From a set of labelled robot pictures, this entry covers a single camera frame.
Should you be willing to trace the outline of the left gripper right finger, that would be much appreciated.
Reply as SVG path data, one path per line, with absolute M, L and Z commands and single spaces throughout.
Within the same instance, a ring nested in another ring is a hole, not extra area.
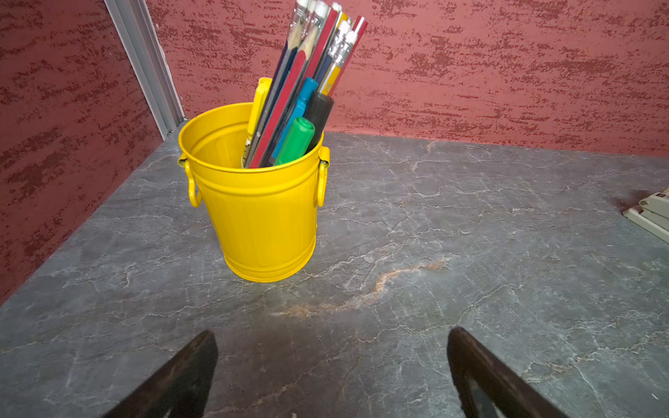
M 449 332 L 453 383 L 467 417 L 564 417 L 463 327 Z

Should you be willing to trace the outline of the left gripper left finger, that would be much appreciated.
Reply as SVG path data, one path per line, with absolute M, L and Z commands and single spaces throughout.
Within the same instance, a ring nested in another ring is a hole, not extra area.
M 203 331 L 105 416 L 204 416 L 218 356 L 214 333 Z

